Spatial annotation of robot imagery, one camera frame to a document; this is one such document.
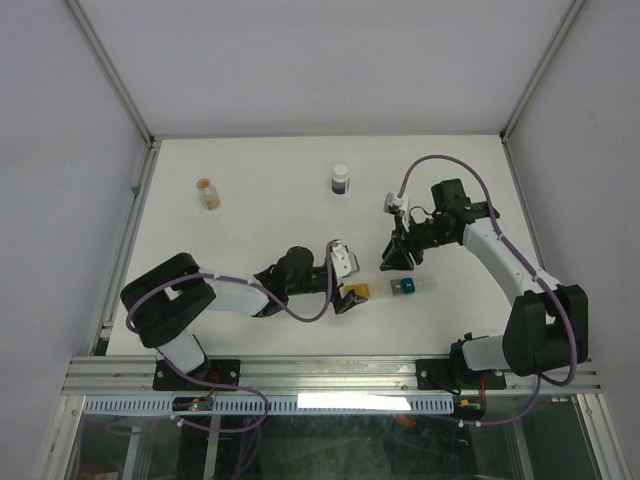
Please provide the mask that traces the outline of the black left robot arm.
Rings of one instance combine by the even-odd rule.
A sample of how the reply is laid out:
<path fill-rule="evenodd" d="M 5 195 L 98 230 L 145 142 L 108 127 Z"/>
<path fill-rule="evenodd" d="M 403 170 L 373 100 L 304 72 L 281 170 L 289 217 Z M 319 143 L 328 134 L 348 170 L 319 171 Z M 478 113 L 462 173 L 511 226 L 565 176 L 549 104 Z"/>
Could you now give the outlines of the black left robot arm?
<path fill-rule="evenodd" d="M 178 253 L 126 285 L 120 300 L 127 310 L 125 324 L 144 347 L 154 349 L 172 364 L 175 377 L 188 388 L 198 388 L 212 377 L 210 362 L 189 326 L 204 311 L 240 313 L 266 318 L 285 312 L 299 322 L 305 317 L 288 306 L 292 296 L 324 295 L 322 312 L 343 314 L 380 296 L 415 294 L 421 287 L 411 277 L 378 285 L 346 285 L 343 279 L 358 271 L 356 256 L 341 241 L 329 242 L 324 262 L 314 263 L 313 253 L 290 248 L 275 263 L 249 277 L 206 272 L 194 257 Z"/>

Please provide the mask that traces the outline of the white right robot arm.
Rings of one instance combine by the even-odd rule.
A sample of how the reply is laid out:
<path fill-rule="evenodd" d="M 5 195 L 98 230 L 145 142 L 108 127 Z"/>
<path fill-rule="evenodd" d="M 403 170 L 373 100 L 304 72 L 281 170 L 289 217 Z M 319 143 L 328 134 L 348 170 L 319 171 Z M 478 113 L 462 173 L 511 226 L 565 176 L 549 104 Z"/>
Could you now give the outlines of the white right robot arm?
<path fill-rule="evenodd" d="M 469 387 L 490 370 L 546 377 L 562 367 L 574 378 L 589 358 L 586 292 L 534 266 L 504 234 L 489 198 L 472 201 L 458 179 L 436 184 L 431 193 L 435 209 L 421 222 L 413 219 L 407 195 L 387 195 L 384 209 L 394 228 L 381 269 L 412 271 L 426 250 L 457 243 L 480 261 L 510 305 L 503 334 L 467 334 L 452 344 L 450 381 Z"/>

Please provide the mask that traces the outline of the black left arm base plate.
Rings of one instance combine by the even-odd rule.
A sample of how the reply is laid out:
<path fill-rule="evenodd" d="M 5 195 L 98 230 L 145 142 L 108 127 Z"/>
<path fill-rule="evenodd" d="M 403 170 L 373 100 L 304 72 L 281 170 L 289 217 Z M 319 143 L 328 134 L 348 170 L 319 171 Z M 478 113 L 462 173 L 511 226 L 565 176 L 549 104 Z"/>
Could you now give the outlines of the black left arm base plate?
<path fill-rule="evenodd" d="M 211 383 L 237 386 L 240 379 L 239 359 L 209 358 L 188 373 L 177 373 L 166 360 L 158 360 L 152 384 L 154 391 L 204 391 Z"/>

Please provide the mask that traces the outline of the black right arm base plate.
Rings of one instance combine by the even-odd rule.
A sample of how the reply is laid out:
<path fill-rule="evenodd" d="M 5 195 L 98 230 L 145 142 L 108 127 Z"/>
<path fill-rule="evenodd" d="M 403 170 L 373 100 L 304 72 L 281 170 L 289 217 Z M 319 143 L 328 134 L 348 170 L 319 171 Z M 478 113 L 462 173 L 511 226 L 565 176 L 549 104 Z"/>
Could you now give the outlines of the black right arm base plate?
<path fill-rule="evenodd" d="M 459 394 L 462 390 L 505 390 L 504 376 L 494 370 L 474 371 L 449 358 L 418 359 L 415 361 L 419 390 L 443 390 Z"/>

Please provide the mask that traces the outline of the weekly pill organizer strip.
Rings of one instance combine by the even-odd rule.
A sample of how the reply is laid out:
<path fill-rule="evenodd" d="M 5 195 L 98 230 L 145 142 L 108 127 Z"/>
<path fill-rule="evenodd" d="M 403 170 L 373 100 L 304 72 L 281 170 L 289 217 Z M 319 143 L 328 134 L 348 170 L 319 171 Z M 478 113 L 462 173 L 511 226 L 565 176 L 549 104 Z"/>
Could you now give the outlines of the weekly pill organizer strip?
<path fill-rule="evenodd" d="M 400 275 L 379 277 L 373 280 L 348 281 L 341 287 L 341 294 L 346 296 L 354 292 L 367 300 L 381 300 L 391 297 L 413 296 L 432 293 L 437 289 L 437 281 L 433 276 Z"/>

